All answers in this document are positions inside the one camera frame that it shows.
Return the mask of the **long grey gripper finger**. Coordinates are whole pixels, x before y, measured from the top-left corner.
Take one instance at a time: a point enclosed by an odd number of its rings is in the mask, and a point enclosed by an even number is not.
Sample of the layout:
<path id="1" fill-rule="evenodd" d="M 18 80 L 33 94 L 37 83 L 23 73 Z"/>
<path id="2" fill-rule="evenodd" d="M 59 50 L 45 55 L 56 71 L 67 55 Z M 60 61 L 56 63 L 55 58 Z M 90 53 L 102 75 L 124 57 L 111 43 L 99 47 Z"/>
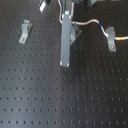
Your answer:
<path id="1" fill-rule="evenodd" d="M 62 19 L 62 33 L 61 33 L 61 56 L 60 64 L 64 67 L 69 66 L 70 54 L 70 32 L 71 32 L 71 19 L 69 12 L 66 11 Z"/>

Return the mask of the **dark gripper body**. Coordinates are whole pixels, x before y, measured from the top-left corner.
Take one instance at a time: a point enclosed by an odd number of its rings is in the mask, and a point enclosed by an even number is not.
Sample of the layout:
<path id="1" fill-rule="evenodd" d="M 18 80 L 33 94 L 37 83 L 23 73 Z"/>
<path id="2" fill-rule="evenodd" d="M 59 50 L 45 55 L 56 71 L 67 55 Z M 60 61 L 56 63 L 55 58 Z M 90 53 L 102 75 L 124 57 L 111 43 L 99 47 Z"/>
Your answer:
<path id="1" fill-rule="evenodd" d="M 74 1 L 62 0 L 62 11 L 64 14 L 69 14 L 70 16 L 72 16 L 74 13 Z"/>

